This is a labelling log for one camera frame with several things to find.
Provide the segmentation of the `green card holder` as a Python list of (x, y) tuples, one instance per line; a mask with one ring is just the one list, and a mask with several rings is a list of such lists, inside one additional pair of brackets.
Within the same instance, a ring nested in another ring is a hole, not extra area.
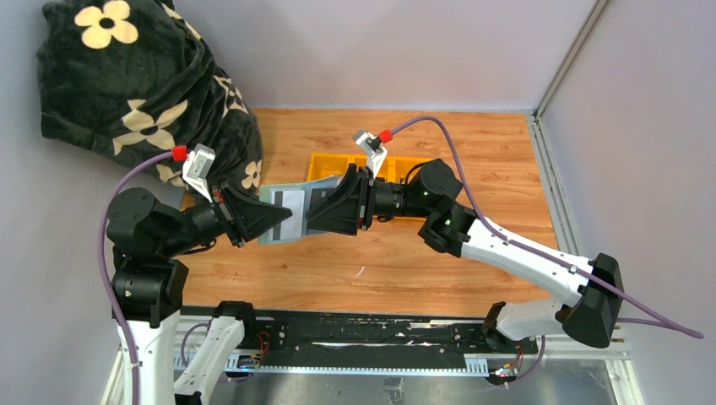
[(274, 245), (295, 242), (307, 236), (326, 234), (326, 231), (307, 227), (308, 211), (330, 194), (341, 180), (341, 176), (331, 175), (302, 183), (260, 186), (261, 202), (288, 208), (291, 216), (262, 234), (258, 243)]

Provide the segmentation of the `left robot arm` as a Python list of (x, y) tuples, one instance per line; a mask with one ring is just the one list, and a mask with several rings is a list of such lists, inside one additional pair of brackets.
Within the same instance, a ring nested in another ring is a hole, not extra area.
[(175, 378), (174, 344), (189, 273), (178, 256), (221, 235), (242, 247), (290, 216), (288, 208), (225, 185), (216, 187), (207, 202), (185, 211), (139, 187), (111, 200), (100, 235), (113, 244), (110, 296), (116, 301), (112, 315), (129, 366), (127, 403), (209, 403), (233, 350), (258, 339), (255, 310), (245, 301), (220, 302), (198, 352)]

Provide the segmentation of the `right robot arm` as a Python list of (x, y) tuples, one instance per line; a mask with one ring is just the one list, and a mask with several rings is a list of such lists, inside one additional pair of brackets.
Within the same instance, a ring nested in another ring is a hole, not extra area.
[(311, 192), (306, 226), (312, 231), (356, 235), (375, 219), (424, 219), (419, 237), (434, 251), (484, 262), (550, 293), (522, 304), (495, 303), (481, 327), (498, 348), (537, 335), (564, 333), (592, 348), (610, 345), (622, 297), (618, 261), (556, 251), (499, 227), (457, 201), (463, 184), (442, 160), (417, 166), (407, 183), (376, 180), (355, 164), (337, 186)]

